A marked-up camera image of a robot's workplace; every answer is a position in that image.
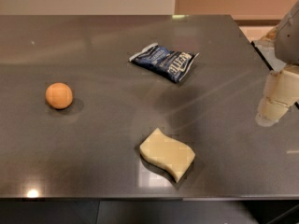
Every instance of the table surface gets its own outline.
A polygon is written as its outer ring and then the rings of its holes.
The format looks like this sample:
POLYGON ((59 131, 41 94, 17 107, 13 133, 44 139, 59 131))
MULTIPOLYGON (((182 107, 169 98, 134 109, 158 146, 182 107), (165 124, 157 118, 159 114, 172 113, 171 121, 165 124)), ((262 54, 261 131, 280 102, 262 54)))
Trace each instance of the table surface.
POLYGON ((299 197, 299 112, 255 122, 269 73, 230 16, 1 16, 0 197, 299 197), (179 84, 128 62, 200 52, 179 84), (66 82, 57 111, 45 90, 66 82), (142 161, 155 128, 189 145, 179 183, 142 161))

